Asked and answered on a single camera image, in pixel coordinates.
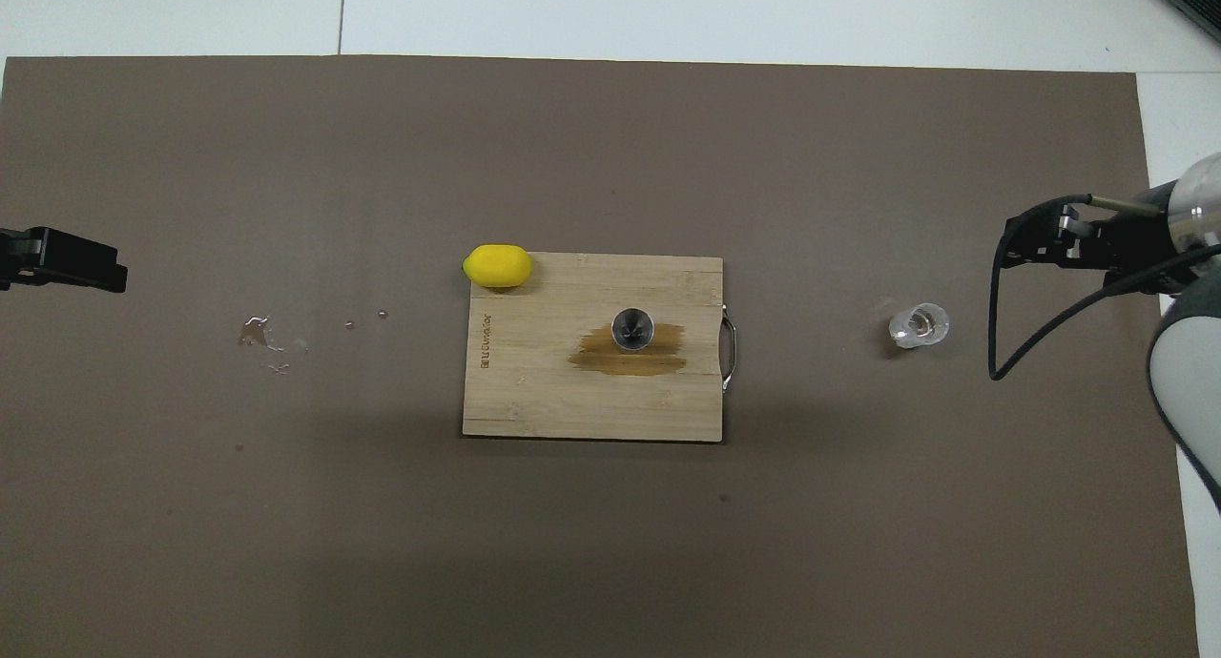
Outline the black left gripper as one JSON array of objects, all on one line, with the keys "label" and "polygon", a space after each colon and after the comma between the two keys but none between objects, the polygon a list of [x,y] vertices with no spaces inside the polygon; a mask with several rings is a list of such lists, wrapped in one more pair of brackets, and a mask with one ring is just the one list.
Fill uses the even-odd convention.
[{"label": "black left gripper", "polygon": [[114,247],[82,236],[44,227],[40,239],[28,231],[0,230],[0,289],[11,289],[12,284],[70,284],[107,293],[126,292],[126,267],[104,270],[101,273],[31,269],[42,258],[42,251],[44,269],[111,269],[118,264],[118,251]]}]

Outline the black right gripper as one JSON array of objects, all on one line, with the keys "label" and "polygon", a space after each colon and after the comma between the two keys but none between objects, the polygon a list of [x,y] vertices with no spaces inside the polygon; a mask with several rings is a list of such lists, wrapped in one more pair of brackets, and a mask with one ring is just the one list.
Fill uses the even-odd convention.
[{"label": "black right gripper", "polygon": [[1034,208],[1004,223],[1004,262],[1074,262],[1083,258],[1095,270],[1107,270],[1107,295],[1160,294],[1160,277],[1133,275],[1178,258],[1164,217],[1112,217],[1085,222],[1076,208]]}]

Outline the clear glass cup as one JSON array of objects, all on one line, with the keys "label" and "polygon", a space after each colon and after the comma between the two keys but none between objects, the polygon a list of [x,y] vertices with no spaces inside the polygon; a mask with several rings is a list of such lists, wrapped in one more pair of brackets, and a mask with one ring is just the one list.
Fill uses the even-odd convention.
[{"label": "clear glass cup", "polygon": [[917,303],[890,317],[888,333],[899,349],[913,350],[941,344],[949,337],[951,320],[938,303]]}]

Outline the metal jigger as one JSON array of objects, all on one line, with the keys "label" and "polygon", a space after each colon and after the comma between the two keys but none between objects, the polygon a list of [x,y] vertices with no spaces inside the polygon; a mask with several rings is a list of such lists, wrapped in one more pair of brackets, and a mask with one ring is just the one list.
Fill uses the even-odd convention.
[{"label": "metal jigger", "polygon": [[610,339],[620,352],[642,352],[654,341],[653,319],[641,309],[624,309],[610,321]]}]

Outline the brown table mat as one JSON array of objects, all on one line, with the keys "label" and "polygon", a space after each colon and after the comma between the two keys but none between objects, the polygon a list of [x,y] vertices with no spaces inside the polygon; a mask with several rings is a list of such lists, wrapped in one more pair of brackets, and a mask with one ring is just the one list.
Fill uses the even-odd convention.
[{"label": "brown table mat", "polygon": [[[0,658],[1190,658],[1158,302],[984,371],[1004,220],[1147,184],[1133,74],[10,61],[0,225],[129,280],[0,295]],[[723,258],[723,443],[464,437],[492,240]]]}]

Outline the yellow lemon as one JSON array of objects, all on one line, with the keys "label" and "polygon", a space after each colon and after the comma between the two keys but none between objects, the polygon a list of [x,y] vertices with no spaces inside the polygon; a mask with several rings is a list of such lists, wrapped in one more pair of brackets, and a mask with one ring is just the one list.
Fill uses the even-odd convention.
[{"label": "yellow lemon", "polygon": [[507,289],[524,284],[534,272],[534,258],[523,247],[484,244],[463,259],[462,270],[473,284]]}]

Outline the wooden cutting board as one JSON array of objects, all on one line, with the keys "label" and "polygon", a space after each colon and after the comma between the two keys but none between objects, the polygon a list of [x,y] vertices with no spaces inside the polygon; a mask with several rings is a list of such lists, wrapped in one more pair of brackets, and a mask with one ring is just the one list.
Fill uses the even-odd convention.
[{"label": "wooden cutting board", "polygon": [[[470,289],[464,435],[720,442],[723,258],[532,258],[524,284]],[[617,349],[624,309],[653,319],[650,348]]]}]

